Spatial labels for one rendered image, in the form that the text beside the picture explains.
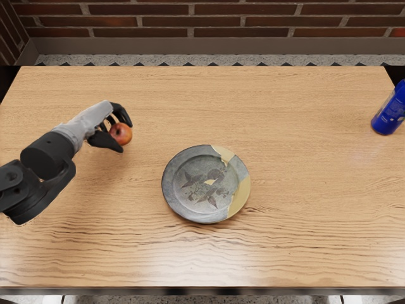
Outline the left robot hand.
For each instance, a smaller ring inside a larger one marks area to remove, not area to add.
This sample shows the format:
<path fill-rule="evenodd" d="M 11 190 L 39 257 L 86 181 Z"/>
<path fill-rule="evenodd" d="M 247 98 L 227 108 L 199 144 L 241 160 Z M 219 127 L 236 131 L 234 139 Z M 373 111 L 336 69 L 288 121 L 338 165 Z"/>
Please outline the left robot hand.
<path fill-rule="evenodd" d="M 97 148 L 107 148 L 121 153 L 123 146 L 109 134 L 111 126 L 120 122 L 130 128 L 133 127 L 122 105 L 104 100 L 80 112 L 67 123 L 57 125 L 51 131 L 68 139 L 73 145 L 74 153 L 80 150 L 84 141 Z"/>

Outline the small red apple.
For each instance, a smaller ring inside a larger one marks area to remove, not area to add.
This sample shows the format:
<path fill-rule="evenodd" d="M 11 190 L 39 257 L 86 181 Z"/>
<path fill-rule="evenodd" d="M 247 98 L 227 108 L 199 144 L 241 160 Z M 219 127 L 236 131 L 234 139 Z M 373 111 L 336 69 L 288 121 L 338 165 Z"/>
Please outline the small red apple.
<path fill-rule="evenodd" d="M 125 123 L 113 124 L 109 134 L 120 146 L 125 146 L 132 140 L 132 129 Z"/>

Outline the grey patterned plate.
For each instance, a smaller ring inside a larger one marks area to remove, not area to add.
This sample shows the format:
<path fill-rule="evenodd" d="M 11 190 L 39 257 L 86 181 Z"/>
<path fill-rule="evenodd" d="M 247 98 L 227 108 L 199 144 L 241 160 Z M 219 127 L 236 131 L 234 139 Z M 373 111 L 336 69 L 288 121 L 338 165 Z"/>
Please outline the grey patterned plate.
<path fill-rule="evenodd" d="M 168 206 L 186 220 L 213 224 L 236 215 L 251 192 L 251 176 L 233 152 L 214 145 L 189 147 L 166 165 L 161 188 Z"/>

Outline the blue plastic bottle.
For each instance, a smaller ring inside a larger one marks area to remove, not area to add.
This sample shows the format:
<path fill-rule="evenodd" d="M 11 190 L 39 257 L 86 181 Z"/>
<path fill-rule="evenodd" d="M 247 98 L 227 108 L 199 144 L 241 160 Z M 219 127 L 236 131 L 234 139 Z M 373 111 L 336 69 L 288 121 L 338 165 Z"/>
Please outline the blue plastic bottle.
<path fill-rule="evenodd" d="M 404 120 L 405 79 L 402 79 L 372 118 L 371 127 L 378 134 L 391 135 Z"/>

